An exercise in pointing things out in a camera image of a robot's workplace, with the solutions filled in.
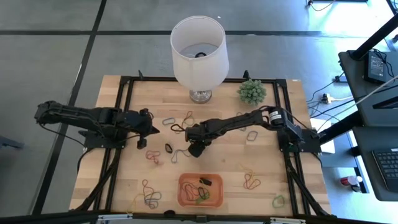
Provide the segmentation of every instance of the gray floor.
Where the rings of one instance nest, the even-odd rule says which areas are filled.
[[[100,2],[3,0],[0,30],[91,30]],[[214,17],[226,30],[323,32],[322,37],[227,36],[229,77],[249,70],[254,78],[301,79],[308,99],[341,73],[338,52],[361,45],[392,16],[382,0],[336,3],[322,12],[305,8],[304,0],[115,0],[108,1],[99,29],[170,30],[181,19],[198,14]],[[68,101],[87,41],[86,35],[0,35],[0,134],[25,143],[21,151],[0,150],[1,217],[30,212],[54,140],[35,124],[33,115],[41,102]],[[388,50],[384,41],[377,48]],[[95,105],[103,75],[137,75],[140,69],[145,76],[173,76],[170,54],[168,35],[97,36],[76,105]],[[350,96],[346,84],[323,92],[335,98]],[[321,105],[320,110],[335,105]],[[68,135],[80,138],[77,130],[69,128]],[[68,210],[80,154],[79,145],[65,140],[45,213]],[[346,172],[350,171],[324,169],[333,214],[377,222],[398,218],[391,212],[396,204],[377,202],[373,208],[372,193],[361,195],[337,186],[335,180]]]

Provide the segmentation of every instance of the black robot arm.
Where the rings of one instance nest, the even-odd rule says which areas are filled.
[[[98,144],[98,147],[124,144],[127,133],[134,132],[140,135],[137,147],[142,149],[146,146],[146,136],[159,133],[159,130],[152,126],[152,115],[148,109],[140,112],[123,112],[119,108],[85,109],[47,101],[38,106],[35,119],[41,126],[63,123],[87,129],[79,131],[86,137],[86,147],[89,147],[87,144]]]
[[[191,142],[188,151],[194,157],[199,157],[212,140],[227,131],[252,125],[262,126],[270,131],[284,131],[291,143],[303,141],[301,128],[287,119],[284,109],[275,106],[262,106],[250,113],[228,119],[209,119],[185,130],[181,127],[175,129],[178,126],[176,124],[171,128],[173,131],[185,131],[185,140]]]

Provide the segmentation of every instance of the wooden tabletop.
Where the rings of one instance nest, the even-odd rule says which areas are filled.
[[[99,91],[97,107],[113,107],[118,93],[120,76],[106,75]],[[288,91],[292,113],[301,122],[310,126],[307,104],[300,80],[288,80]],[[121,160],[116,180],[112,211],[126,212],[127,209],[142,213],[163,213],[174,210],[177,214],[212,214],[212,215],[292,215],[289,188],[282,153],[279,151],[277,133],[259,126],[250,126],[245,132],[234,130],[216,139],[205,149],[199,158],[185,157],[178,154],[178,162],[171,163],[172,155],[165,152],[164,146],[169,143],[174,150],[187,149],[183,134],[175,134],[170,125],[164,126],[162,120],[174,117],[180,124],[188,111],[193,111],[195,122],[210,118],[226,119],[236,116],[237,112],[250,112],[258,107],[240,102],[236,90],[238,83],[222,83],[213,90],[211,100],[198,105],[191,101],[188,90],[178,82],[142,82],[135,81],[132,91],[130,110],[139,111],[148,108],[154,115],[153,125],[160,134],[147,137],[147,147],[136,148],[136,139],[127,142],[121,153]],[[271,84],[265,84],[267,96],[262,105],[275,105]],[[122,99],[124,105],[126,93]],[[257,139],[247,141],[250,131],[257,131]],[[147,151],[160,151],[159,164],[146,159]],[[80,166],[80,171],[73,191],[70,208],[76,208],[93,190],[100,176],[104,149],[95,149],[87,154]],[[311,154],[301,153],[305,183],[318,203],[330,212],[328,196],[323,181],[319,161]],[[243,188],[245,172],[239,165],[252,169],[261,185],[253,190]],[[182,207],[177,202],[177,183],[181,174],[206,173],[219,174],[223,179],[224,201],[219,208]],[[134,197],[142,193],[142,180],[148,180],[148,186],[162,194],[159,206],[150,209],[144,204],[144,198],[138,195],[136,206]],[[101,208],[108,186],[104,188]],[[285,205],[281,208],[272,206],[273,199],[283,195]],[[299,188],[296,186],[299,212],[303,213]]]

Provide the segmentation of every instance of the black desk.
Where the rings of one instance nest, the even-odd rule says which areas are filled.
[[[398,148],[398,128],[354,127],[353,132],[376,198],[398,201],[398,193],[388,191],[384,185],[371,153],[372,150]]]
[[[398,75],[398,52],[386,52],[386,54],[387,61],[392,65],[394,75]],[[348,52],[340,52],[338,56],[354,99],[367,95],[378,87],[375,84],[363,80],[364,61],[355,61],[351,59]],[[398,81],[395,81],[393,84],[389,84],[389,86],[391,85],[398,85]],[[355,126],[398,127],[398,110],[373,108],[373,105],[376,103],[380,103],[395,96],[398,96],[398,88],[373,94],[357,105],[357,112],[322,131],[325,135],[321,138],[321,144],[351,130]]]

